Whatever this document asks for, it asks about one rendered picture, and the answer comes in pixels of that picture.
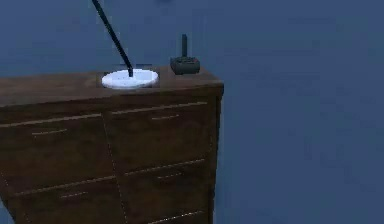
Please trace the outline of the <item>black thin lamp pole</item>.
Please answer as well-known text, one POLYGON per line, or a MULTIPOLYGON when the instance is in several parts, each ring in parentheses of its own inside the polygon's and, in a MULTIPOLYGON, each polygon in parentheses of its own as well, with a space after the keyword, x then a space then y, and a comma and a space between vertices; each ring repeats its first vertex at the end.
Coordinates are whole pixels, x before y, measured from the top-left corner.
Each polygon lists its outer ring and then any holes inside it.
POLYGON ((128 71, 128 76, 133 77, 133 66, 132 66, 131 62, 129 61, 129 58, 128 58, 127 54, 125 53, 124 48, 122 47, 122 45, 121 45, 113 27, 112 27, 112 25, 110 24, 101 4, 99 3, 98 0, 91 0, 91 1, 92 1, 93 6, 95 7, 100 19, 102 20, 110 38, 112 39, 115 47, 117 48, 121 58, 124 61, 124 64, 125 64, 127 71, 128 71))

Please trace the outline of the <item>dark grey joystick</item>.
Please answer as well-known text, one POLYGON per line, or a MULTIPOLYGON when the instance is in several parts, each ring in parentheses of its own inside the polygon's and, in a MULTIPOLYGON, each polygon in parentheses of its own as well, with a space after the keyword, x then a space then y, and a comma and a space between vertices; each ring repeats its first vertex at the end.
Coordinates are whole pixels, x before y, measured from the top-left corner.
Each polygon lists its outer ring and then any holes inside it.
POLYGON ((181 55, 170 59, 170 67, 175 75, 197 74, 200 72, 200 61, 196 57, 188 56, 188 38, 181 37, 181 55))

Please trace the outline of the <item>dark brown chest of drawers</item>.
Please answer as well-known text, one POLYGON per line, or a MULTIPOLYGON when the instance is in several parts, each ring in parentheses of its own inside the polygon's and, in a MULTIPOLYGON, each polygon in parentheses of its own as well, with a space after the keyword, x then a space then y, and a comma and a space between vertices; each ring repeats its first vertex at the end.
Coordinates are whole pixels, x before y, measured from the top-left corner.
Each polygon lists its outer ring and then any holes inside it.
POLYGON ((0 224, 213 224, 223 82, 157 69, 0 78, 0 224))

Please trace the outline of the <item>white round lamp base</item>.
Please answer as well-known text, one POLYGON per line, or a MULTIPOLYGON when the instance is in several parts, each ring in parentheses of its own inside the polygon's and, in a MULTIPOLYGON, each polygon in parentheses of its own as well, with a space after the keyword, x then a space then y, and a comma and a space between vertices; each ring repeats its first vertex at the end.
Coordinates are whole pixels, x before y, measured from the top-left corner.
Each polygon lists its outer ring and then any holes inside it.
POLYGON ((127 70, 119 70, 104 75, 101 83, 106 88, 124 90, 147 87, 155 84, 158 79, 159 75, 151 70, 134 69, 132 76, 127 70))

